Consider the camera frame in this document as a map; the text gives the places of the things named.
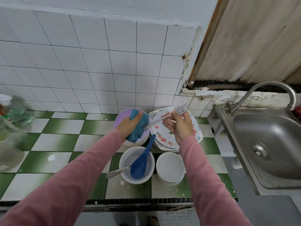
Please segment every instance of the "bottle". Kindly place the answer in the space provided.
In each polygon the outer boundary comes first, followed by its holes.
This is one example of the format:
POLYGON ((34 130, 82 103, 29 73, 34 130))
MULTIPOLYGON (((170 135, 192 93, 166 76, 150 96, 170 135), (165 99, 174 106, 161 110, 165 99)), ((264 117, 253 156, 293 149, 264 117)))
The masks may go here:
POLYGON ((17 125, 27 125, 33 121, 33 116, 30 115, 21 103, 13 101, 11 96, 0 94, 0 115, 9 122, 14 122, 17 125))

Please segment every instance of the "fork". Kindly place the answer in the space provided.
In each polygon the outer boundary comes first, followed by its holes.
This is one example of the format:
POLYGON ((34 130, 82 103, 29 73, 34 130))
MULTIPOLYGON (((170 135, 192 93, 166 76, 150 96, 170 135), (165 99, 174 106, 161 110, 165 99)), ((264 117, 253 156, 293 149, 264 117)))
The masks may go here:
MULTIPOLYGON (((177 111, 177 113, 178 113, 179 115, 182 115, 184 112, 186 112, 186 111, 188 110, 188 107, 189 107, 189 104, 188 104, 188 103, 185 103, 184 105, 178 106, 177 108, 175 108, 175 110, 177 111)), ((162 118, 160 118, 160 119, 158 119, 158 120, 156 120, 156 121, 152 121, 152 122, 150 122, 150 123, 144 125, 142 128, 143 128, 144 130, 146 130, 146 129, 150 128, 151 126, 155 125, 156 123, 162 121, 163 119, 165 119, 165 118, 167 118, 167 117, 170 117, 171 115, 172 115, 172 114, 167 115, 167 116, 164 116, 164 117, 162 117, 162 118)))

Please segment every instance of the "blue spoon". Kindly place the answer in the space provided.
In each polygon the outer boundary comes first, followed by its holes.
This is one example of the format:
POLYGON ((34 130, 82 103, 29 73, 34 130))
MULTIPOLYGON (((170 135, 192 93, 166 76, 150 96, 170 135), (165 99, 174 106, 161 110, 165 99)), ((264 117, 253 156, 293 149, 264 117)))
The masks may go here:
POLYGON ((148 160, 149 151, 151 149, 151 146, 156 138, 156 135, 153 134, 150 138, 150 141, 148 142, 148 145, 146 146, 145 150, 142 152, 142 154, 132 163, 131 166, 131 176, 134 179, 140 179, 144 176, 145 170, 146 170, 146 164, 148 160))

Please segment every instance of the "person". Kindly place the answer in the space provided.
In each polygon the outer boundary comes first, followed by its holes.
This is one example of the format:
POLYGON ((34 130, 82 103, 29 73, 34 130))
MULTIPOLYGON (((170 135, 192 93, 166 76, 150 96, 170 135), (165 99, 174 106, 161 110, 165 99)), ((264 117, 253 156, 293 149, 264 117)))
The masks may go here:
MULTIPOLYGON (((193 134, 188 112, 183 116, 184 119, 174 111, 163 124, 174 133, 180 146, 201 225, 251 225, 206 159, 193 134)), ((0 225, 74 225, 103 168, 135 129, 141 117, 142 111, 133 120, 124 118, 115 130, 12 207, 0 219, 0 225)))

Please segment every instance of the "tiled wall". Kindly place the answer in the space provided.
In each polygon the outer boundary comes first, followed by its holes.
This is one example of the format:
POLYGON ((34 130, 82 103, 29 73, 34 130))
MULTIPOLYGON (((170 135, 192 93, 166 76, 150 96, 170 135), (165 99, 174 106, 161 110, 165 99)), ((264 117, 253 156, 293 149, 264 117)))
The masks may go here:
POLYGON ((192 100, 179 89, 182 55, 197 29, 6 8, 0 13, 0 92, 29 109, 118 114, 192 100))

